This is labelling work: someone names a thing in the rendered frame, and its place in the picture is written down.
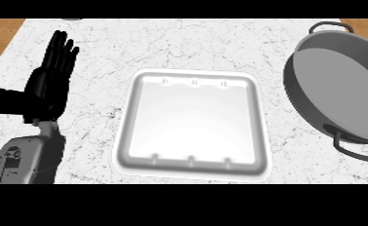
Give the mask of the white rectangular tray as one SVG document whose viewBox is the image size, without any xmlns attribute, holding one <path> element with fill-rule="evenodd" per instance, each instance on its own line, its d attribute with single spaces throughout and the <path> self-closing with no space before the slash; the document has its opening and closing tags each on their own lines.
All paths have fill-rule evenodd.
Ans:
<svg viewBox="0 0 368 226">
<path fill-rule="evenodd" d="M 137 70 L 112 163 L 127 175 L 263 181 L 272 154 L 254 77 L 228 71 Z"/>
</svg>

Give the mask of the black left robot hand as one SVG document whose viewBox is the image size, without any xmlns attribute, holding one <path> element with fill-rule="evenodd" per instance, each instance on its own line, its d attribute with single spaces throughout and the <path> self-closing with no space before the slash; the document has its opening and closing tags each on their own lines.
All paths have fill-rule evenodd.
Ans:
<svg viewBox="0 0 368 226">
<path fill-rule="evenodd" d="M 29 74 L 25 90 L 0 89 L 0 114 L 22 115 L 27 124 L 59 119 L 66 108 L 77 56 L 74 40 L 65 31 L 56 30 L 41 65 Z"/>
</svg>

